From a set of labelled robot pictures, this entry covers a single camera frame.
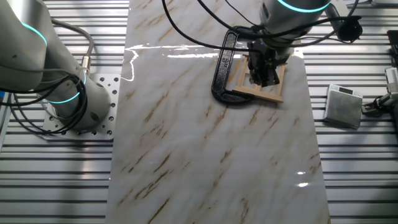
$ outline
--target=white marble surface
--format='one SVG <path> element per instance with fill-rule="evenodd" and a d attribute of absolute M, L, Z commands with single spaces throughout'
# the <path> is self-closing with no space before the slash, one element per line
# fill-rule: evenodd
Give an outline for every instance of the white marble surface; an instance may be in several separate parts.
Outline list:
<path fill-rule="evenodd" d="M 168 2 L 182 30 L 222 43 L 226 29 L 196 1 Z M 247 25 L 224 1 L 205 2 Z M 259 0 L 231 3 L 258 22 Z M 210 92 L 219 51 L 179 36 L 160 0 L 130 8 L 106 223 L 327 224 L 302 59 L 289 59 L 285 103 L 228 107 Z M 235 56 L 229 87 L 242 60 Z"/>

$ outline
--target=wooden frame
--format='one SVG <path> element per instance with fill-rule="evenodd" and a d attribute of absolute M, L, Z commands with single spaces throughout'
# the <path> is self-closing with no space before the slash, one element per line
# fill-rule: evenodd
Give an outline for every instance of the wooden frame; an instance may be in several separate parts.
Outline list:
<path fill-rule="evenodd" d="M 246 68 L 248 67 L 248 63 L 249 63 L 248 62 L 249 56 L 248 55 L 244 55 L 244 56 L 245 56 L 245 59 L 244 59 L 243 66 L 242 66 L 242 72 L 239 76 L 238 83 L 236 84 L 235 88 L 233 88 L 233 91 L 252 94 L 255 97 L 261 98 L 263 100 L 269 100 L 269 101 L 273 101 L 273 102 L 277 102 L 277 103 L 283 103 L 284 99 L 280 96 L 280 93 L 282 91 L 282 83 L 284 80 L 285 65 L 281 65 L 279 67 L 278 77 L 279 77 L 280 83 L 278 85 L 276 85 L 277 86 L 276 94 L 264 93 L 261 91 L 261 86 L 259 86 L 259 85 L 256 85 L 254 88 L 243 86 L 244 77 L 246 75 L 249 75 L 248 73 L 246 73 Z"/>

